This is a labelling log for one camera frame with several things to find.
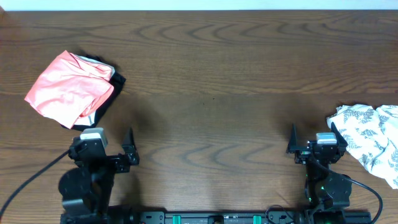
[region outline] brown wood surface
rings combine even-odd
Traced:
[[[7,12],[0,21],[0,204],[79,134],[24,101],[61,52],[100,55],[127,78],[99,123],[108,154],[132,126],[139,167],[116,176],[111,204],[167,210],[298,208],[305,168],[285,148],[328,128],[342,104],[398,105],[398,12]],[[11,203],[2,223],[59,223],[62,159]],[[398,195],[345,155],[337,172]],[[352,209],[377,211],[357,186]]]

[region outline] black cloth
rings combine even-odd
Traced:
[[[86,58],[94,59],[99,62],[103,62],[99,57],[97,56],[91,56],[91,55],[86,55]],[[88,125],[73,125],[71,129],[77,130],[77,131],[84,131],[86,128],[95,128],[102,118],[104,116],[106,110],[112,105],[112,102],[116,99],[116,97],[122,92],[124,83],[126,82],[126,79],[120,75],[117,71],[113,74],[111,77],[109,84],[111,84],[114,89],[112,91],[112,94],[109,96],[109,98],[95,111],[95,117],[94,117],[94,124],[91,126]]]

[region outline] cable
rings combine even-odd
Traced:
[[[366,185],[364,185],[364,184],[362,184],[362,183],[360,183],[360,182],[358,182],[358,181],[356,181],[356,180],[353,180],[353,179],[351,179],[351,178],[349,178],[349,177],[346,177],[346,176],[344,176],[343,174],[336,173],[335,171],[332,171],[332,170],[330,170],[330,169],[328,169],[328,168],[322,166],[322,165],[321,165],[317,160],[315,160],[314,158],[312,158],[311,161],[312,161],[315,165],[317,165],[319,168],[321,168],[322,170],[327,171],[327,172],[332,173],[332,174],[340,175],[340,177],[342,177],[342,178],[344,178],[344,179],[350,181],[351,183],[354,183],[354,184],[356,184],[356,185],[358,185],[358,186],[360,186],[360,187],[363,187],[363,188],[365,188],[366,190],[372,192],[372,193],[377,197],[377,199],[379,199],[379,210],[377,211],[376,216],[373,218],[373,220],[372,220],[369,224],[374,224],[374,223],[377,221],[377,219],[380,217],[381,211],[382,211],[382,209],[383,209],[383,200],[381,199],[381,196],[380,196],[375,190],[373,190],[372,188],[370,188],[370,187],[368,187],[368,186],[366,186]]]
[[[268,219],[268,222],[270,222],[271,224],[275,224],[273,221],[271,221],[271,220],[269,220],[269,218],[268,218],[268,211],[272,208],[272,207],[280,207],[285,213],[286,213],[286,215],[289,217],[289,218],[291,218],[293,221],[292,222],[290,222],[290,223],[293,223],[294,222],[294,218],[289,214],[289,213],[287,213],[286,212],[286,210],[285,210],[285,208],[283,207],[283,206],[281,206],[281,205],[271,205],[270,207],[268,207],[268,209],[267,209],[267,211],[266,211],[266,218]]]
[[[7,199],[6,203],[4,203],[4,205],[1,207],[0,210],[0,222],[1,222],[1,218],[2,215],[4,214],[4,212],[6,211],[6,208],[8,207],[8,205],[11,203],[11,201],[14,199],[15,196],[17,196],[17,194],[24,188],[26,187],[26,185],[28,185],[29,183],[32,182],[32,180],[36,179],[36,177],[40,176],[41,174],[43,174],[46,170],[48,170],[50,167],[52,167],[54,164],[56,164],[59,160],[61,160],[64,156],[66,156],[69,153],[69,150],[64,152],[61,156],[58,156],[56,159],[54,159],[54,161],[52,161],[51,163],[49,163],[47,166],[45,166],[43,169],[39,170],[36,174],[34,174],[32,177],[30,177],[29,179],[27,179],[23,184],[21,184],[21,186],[19,186],[11,195],[10,197]]]

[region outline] pink cloth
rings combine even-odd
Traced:
[[[96,111],[113,91],[112,69],[64,51],[38,77],[25,100],[67,128]]]

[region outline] white cloth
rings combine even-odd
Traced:
[[[106,66],[108,66],[108,67],[110,67],[110,68],[112,69],[111,77],[114,75],[115,70],[114,70],[114,67],[113,67],[113,66],[107,65],[107,64],[105,64],[105,63],[99,62],[99,61],[94,60],[94,59],[91,59],[91,58],[86,58],[86,57],[79,56],[79,55],[76,55],[76,56],[79,57],[79,58],[82,59],[82,60],[87,61],[87,62],[100,63],[100,64],[102,64],[102,65],[106,65]],[[78,119],[76,120],[75,124],[73,124],[73,125],[86,125],[86,126],[91,126],[91,125],[93,125],[94,122],[95,122],[94,119],[95,119],[95,111],[92,112],[92,113],[91,113],[90,115],[88,115],[88,116],[85,116],[85,117],[82,117],[82,118],[78,118]]]
[[[398,106],[340,106],[326,119],[348,143],[347,151],[371,174],[398,189]]]

